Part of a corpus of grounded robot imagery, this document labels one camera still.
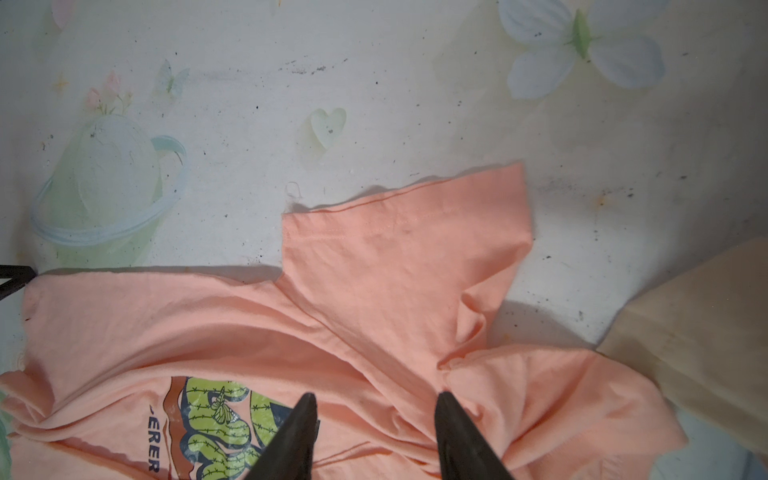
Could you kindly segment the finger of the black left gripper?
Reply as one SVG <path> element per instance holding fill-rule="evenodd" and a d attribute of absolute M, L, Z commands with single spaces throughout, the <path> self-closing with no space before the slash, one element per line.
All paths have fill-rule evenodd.
<path fill-rule="evenodd" d="M 1 265 L 0 266 L 0 300 L 18 292 L 37 276 L 30 266 Z"/>

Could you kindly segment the pink graphic t-shirt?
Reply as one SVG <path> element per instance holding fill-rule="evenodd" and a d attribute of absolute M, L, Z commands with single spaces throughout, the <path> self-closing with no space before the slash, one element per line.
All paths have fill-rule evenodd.
<path fill-rule="evenodd" d="M 455 395 L 518 479 L 645 479 L 687 439 L 585 349 L 492 348 L 532 247 L 521 164 L 282 221 L 282 272 L 85 271 L 26 288 L 4 373 L 14 479 L 241 479 L 306 392 L 317 479 L 435 479 Z"/>

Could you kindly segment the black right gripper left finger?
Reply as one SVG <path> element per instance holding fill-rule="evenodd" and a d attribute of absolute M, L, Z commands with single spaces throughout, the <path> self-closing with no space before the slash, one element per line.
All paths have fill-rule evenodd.
<path fill-rule="evenodd" d="M 245 479 L 311 479 L 318 426 L 316 396 L 311 392 L 305 393 Z"/>

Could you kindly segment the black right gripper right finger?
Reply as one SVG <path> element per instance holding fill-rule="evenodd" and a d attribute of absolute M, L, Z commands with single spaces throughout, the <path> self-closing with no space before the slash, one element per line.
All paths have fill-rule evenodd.
<path fill-rule="evenodd" d="M 514 480 L 451 392 L 439 394 L 434 423 L 443 480 Z"/>

